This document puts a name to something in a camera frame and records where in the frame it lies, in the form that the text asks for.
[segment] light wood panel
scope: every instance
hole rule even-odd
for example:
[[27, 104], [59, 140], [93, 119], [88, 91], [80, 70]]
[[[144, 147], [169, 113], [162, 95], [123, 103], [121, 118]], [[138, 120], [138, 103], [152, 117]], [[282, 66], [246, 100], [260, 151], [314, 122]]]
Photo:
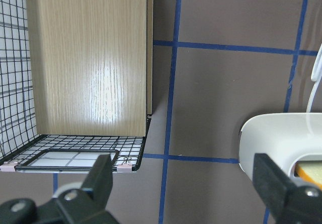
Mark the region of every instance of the light wood panel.
[[147, 0], [147, 113], [152, 114], [153, 0]]
[[147, 0], [27, 0], [40, 134], [146, 128]]

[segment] screw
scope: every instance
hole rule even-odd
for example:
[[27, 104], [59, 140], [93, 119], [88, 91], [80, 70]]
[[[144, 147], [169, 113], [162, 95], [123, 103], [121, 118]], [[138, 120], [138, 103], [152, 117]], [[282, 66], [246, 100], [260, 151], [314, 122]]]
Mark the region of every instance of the screw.
[[18, 212], [20, 210], [22, 210], [23, 208], [25, 208], [26, 204], [23, 200], [20, 200], [18, 203], [14, 204], [12, 207], [11, 207], [11, 211], [12, 212]]
[[71, 190], [65, 195], [65, 200], [73, 200], [77, 197], [77, 192], [76, 190]]
[[305, 193], [309, 197], [318, 197], [318, 191], [315, 188], [306, 188]]

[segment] metal mesh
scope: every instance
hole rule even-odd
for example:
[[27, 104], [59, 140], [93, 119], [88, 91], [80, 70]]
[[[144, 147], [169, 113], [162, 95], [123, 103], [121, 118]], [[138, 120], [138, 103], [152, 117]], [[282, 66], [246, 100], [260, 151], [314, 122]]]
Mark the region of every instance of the metal mesh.
[[145, 137], [38, 135], [28, 41], [26, 0], [0, 0], [0, 164], [17, 170], [45, 151], [118, 150], [114, 168], [125, 161], [139, 168]]
[[0, 0], [0, 158], [37, 137], [26, 0]]

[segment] white device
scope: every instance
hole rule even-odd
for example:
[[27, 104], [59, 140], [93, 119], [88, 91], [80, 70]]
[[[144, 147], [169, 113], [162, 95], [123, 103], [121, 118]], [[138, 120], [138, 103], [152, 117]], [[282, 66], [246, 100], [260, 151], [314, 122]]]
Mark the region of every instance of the white device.
[[322, 160], [322, 113], [273, 113], [241, 128], [239, 165], [253, 179], [255, 153], [267, 154], [289, 177], [297, 161]]

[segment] yellow object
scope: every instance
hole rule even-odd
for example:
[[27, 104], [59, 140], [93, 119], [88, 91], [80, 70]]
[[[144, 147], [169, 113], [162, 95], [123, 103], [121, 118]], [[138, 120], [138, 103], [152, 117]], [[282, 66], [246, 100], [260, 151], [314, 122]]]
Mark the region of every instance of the yellow object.
[[303, 180], [322, 189], [322, 161], [302, 161], [295, 166], [295, 171]]

